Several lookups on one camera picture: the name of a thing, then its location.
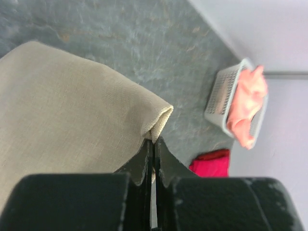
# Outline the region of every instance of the pink cloth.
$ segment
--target pink cloth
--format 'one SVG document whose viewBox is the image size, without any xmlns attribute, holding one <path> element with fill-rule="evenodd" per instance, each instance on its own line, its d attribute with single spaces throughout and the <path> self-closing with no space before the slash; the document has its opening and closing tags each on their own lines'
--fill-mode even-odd
<svg viewBox="0 0 308 231">
<path fill-rule="evenodd" d="M 268 88 L 263 76 L 263 66 L 254 71 L 242 71 L 230 106 L 227 128 L 241 146 L 250 149 L 255 138 L 249 134 L 251 120 L 261 109 Z"/>
<path fill-rule="evenodd" d="M 199 177 L 228 177 L 230 151 L 217 150 L 192 161 L 189 169 Z"/>
</svg>

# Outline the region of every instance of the beige cloth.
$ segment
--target beige cloth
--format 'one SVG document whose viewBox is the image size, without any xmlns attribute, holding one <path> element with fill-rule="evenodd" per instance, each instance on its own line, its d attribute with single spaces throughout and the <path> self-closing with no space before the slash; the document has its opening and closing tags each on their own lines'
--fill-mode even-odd
<svg viewBox="0 0 308 231">
<path fill-rule="evenodd" d="M 0 59 L 0 209 L 33 173 L 113 172 L 173 107 L 115 70 L 38 42 Z"/>
</svg>

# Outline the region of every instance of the orange cloth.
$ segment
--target orange cloth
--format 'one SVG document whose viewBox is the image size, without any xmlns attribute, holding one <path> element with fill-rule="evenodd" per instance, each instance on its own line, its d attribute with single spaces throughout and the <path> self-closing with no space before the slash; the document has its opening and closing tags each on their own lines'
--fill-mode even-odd
<svg viewBox="0 0 308 231">
<path fill-rule="evenodd" d="M 251 149 L 255 138 L 249 134 L 251 120 L 261 109 L 268 87 L 263 76 L 263 66 L 254 71 L 242 71 L 227 119 L 227 128 L 241 146 Z"/>
</svg>

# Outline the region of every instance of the folded red fabric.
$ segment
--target folded red fabric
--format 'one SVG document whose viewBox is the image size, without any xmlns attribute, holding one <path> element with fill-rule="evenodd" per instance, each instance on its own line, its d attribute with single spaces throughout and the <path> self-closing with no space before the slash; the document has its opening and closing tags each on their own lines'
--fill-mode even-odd
<svg viewBox="0 0 308 231">
<path fill-rule="evenodd" d="M 192 161 L 189 169 L 199 177 L 228 177 L 230 150 L 204 153 Z"/>
</svg>

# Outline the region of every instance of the laundry basket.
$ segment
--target laundry basket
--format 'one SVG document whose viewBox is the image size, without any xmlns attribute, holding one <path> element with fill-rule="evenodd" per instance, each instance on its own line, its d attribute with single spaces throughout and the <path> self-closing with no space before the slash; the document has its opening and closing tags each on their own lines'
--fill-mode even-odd
<svg viewBox="0 0 308 231">
<path fill-rule="evenodd" d="M 227 118 L 240 73 L 245 69 L 254 69 L 248 59 L 243 59 L 238 65 L 219 71 L 205 109 L 205 118 L 211 123 L 219 126 L 224 133 L 233 138 L 233 134 L 227 129 Z M 261 129 L 267 101 L 268 95 L 263 98 L 262 108 L 251 121 L 249 133 L 255 138 L 255 143 Z"/>
</svg>

